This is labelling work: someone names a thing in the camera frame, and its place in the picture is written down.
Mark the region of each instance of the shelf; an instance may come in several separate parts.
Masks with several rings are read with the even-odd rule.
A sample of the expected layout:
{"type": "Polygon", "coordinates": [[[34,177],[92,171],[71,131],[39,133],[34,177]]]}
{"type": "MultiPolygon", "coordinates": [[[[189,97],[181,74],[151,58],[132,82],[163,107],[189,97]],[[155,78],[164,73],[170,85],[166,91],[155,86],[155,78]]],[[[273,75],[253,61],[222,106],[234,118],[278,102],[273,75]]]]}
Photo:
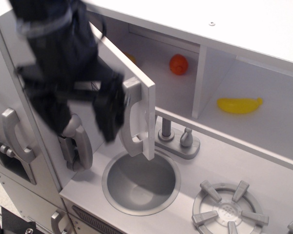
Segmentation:
{"type": "Polygon", "coordinates": [[[293,78],[236,61],[198,122],[293,160],[293,78]],[[257,98],[254,112],[235,115],[217,107],[219,98],[257,98]]]}
{"type": "Polygon", "coordinates": [[[108,38],[123,52],[136,58],[136,65],[156,84],[156,106],[173,113],[192,113],[199,54],[158,40],[130,33],[122,38],[108,38]],[[188,60],[185,74],[178,76],[169,69],[170,58],[182,54],[188,60]]]}

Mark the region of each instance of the toy banana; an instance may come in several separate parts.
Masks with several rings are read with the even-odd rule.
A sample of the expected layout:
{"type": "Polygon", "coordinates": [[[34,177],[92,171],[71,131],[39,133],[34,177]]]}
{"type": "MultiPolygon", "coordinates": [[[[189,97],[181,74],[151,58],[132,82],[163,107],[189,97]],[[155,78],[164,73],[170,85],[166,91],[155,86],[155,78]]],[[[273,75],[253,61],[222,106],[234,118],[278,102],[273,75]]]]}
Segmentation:
{"type": "Polygon", "coordinates": [[[217,105],[223,111],[234,114],[246,114],[255,111],[261,104],[263,99],[253,98],[220,98],[217,105]]]}

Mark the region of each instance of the gray handle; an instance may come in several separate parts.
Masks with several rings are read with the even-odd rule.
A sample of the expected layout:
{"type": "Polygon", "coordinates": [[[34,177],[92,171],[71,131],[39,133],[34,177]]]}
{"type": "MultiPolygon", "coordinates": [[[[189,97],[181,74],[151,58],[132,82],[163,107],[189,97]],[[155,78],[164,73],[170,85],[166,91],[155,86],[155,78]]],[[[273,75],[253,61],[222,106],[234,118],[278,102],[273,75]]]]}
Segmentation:
{"type": "Polygon", "coordinates": [[[74,139],[79,152],[79,157],[73,162],[72,170],[81,172],[89,169],[93,161],[91,143],[78,115],[72,115],[63,131],[63,136],[74,139]]]}
{"type": "Polygon", "coordinates": [[[124,125],[120,130],[120,138],[122,140],[122,143],[128,153],[131,156],[136,156],[138,154],[141,154],[143,152],[143,143],[142,141],[134,141],[133,137],[131,135],[131,129],[130,129],[130,112],[131,107],[136,102],[140,101],[141,98],[141,83],[136,78],[130,78],[126,80],[123,83],[124,91],[129,96],[129,104],[126,107],[125,110],[125,121],[124,125]]]}
{"type": "Polygon", "coordinates": [[[15,126],[19,122],[20,120],[15,110],[8,108],[2,113],[3,131],[7,143],[20,159],[31,163],[35,159],[34,152],[28,148],[23,149],[15,134],[15,126]]]}
{"type": "Polygon", "coordinates": [[[54,214],[51,216],[51,227],[52,227],[52,232],[54,234],[66,234],[66,231],[61,232],[59,228],[59,222],[61,221],[62,216],[55,211],[54,214]]]}

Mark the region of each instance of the plastic fruit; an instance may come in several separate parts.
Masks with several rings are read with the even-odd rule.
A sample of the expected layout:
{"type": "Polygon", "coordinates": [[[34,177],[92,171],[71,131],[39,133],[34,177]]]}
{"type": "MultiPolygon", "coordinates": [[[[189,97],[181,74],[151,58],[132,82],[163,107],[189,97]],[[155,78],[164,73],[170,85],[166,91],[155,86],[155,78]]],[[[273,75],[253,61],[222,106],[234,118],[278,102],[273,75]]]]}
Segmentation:
{"type": "Polygon", "coordinates": [[[188,61],[184,56],[176,54],[170,59],[169,68],[174,74],[182,75],[188,69],[188,61]]]}
{"type": "Polygon", "coordinates": [[[133,55],[131,55],[131,54],[129,54],[129,53],[126,53],[126,52],[123,52],[134,64],[136,64],[136,58],[133,56],[133,55]]]}
{"type": "Polygon", "coordinates": [[[253,98],[221,98],[217,100],[217,105],[223,111],[234,114],[246,114],[255,111],[261,104],[263,99],[253,98]]]}

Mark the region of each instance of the orange fruit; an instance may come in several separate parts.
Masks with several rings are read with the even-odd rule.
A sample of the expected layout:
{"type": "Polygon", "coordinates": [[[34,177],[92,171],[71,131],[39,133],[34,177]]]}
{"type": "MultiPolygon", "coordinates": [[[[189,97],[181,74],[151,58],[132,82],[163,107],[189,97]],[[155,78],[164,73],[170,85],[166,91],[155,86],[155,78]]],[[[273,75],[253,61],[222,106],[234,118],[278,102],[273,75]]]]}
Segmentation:
{"type": "Polygon", "coordinates": [[[184,56],[176,54],[171,57],[169,62],[169,68],[174,74],[182,75],[188,69],[188,61],[184,56]]]}

